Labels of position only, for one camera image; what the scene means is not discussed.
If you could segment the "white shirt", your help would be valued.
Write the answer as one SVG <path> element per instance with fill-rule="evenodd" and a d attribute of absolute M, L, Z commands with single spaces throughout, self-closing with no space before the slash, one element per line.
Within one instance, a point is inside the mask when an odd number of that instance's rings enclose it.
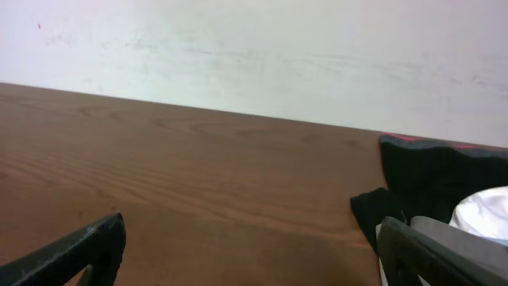
<path fill-rule="evenodd" d="M 448 223 L 469 234 L 507 240 L 507 186 L 476 192 L 463 199 Z"/>

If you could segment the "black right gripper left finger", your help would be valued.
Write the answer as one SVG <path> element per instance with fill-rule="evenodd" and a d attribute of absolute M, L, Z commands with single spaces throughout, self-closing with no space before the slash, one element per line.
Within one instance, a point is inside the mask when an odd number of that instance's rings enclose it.
<path fill-rule="evenodd" d="M 125 223 L 114 213 L 1 267 L 2 285 L 112 286 L 126 245 Z"/>

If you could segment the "black garment red waistband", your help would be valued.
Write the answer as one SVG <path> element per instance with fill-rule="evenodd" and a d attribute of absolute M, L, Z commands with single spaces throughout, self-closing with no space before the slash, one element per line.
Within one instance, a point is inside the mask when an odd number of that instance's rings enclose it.
<path fill-rule="evenodd" d="M 375 227 L 387 217 L 448 223 L 460 201 L 507 185 L 507 151 L 384 134 L 379 151 L 386 187 L 352 197 L 352 213 L 373 249 Z"/>

